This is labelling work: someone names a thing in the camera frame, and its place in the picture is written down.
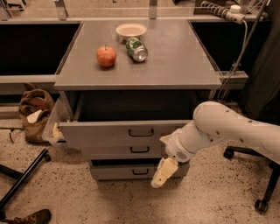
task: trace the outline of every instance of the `black handle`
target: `black handle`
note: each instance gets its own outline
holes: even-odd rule
[[[150,147],[147,146],[147,148],[143,148],[143,150],[133,150],[133,147],[130,147],[131,153],[146,153],[150,150]]]
[[[130,137],[152,137],[153,135],[154,135],[154,129],[151,129],[150,134],[147,134],[147,135],[133,135],[132,130],[129,129],[129,136]]]
[[[144,172],[135,172],[134,170],[132,170],[133,175],[147,175],[149,173],[149,169],[147,169],[147,171]]]

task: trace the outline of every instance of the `green can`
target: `green can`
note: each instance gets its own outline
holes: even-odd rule
[[[144,61],[148,57],[148,50],[139,38],[128,38],[126,50],[129,56],[135,61]]]

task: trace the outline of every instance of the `bowl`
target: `bowl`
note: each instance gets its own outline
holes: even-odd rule
[[[120,24],[115,28],[115,31],[127,40],[130,37],[140,38],[141,35],[146,33],[147,28],[142,24]]]

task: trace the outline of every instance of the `red apple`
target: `red apple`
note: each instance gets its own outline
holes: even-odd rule
[[[112,67],[116,62],[116,51],[110,46],[101,46],[96,52],[96,59],[102,67]]]

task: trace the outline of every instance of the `shoe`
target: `shoe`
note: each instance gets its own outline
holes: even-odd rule
[[[47,224],[51,219],[51,212],[48,209],[37,211],[24,218],[15,218],[14,220],[1,220],[0,223],[8,224]]]

